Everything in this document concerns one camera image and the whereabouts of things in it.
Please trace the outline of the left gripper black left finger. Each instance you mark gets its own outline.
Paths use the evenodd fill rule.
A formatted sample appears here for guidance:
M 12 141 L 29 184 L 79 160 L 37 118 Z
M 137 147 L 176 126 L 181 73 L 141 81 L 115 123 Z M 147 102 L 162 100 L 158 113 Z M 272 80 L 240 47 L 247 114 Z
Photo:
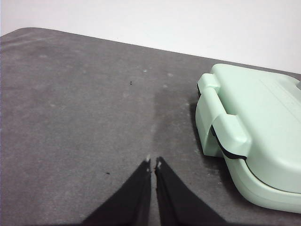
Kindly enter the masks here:
M 151 159 L 144 159 L 122 187 L 83 222 L 84 226 L 146 226 L 151 201 Z

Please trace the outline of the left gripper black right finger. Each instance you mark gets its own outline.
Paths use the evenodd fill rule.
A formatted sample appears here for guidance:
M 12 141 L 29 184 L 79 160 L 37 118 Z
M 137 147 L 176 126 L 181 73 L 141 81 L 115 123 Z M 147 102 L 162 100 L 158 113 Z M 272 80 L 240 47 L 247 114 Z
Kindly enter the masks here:
M 225 226 L 227 221 L 196 196 L 163 157 L 156 159 L 157 200 L 162 226 Z

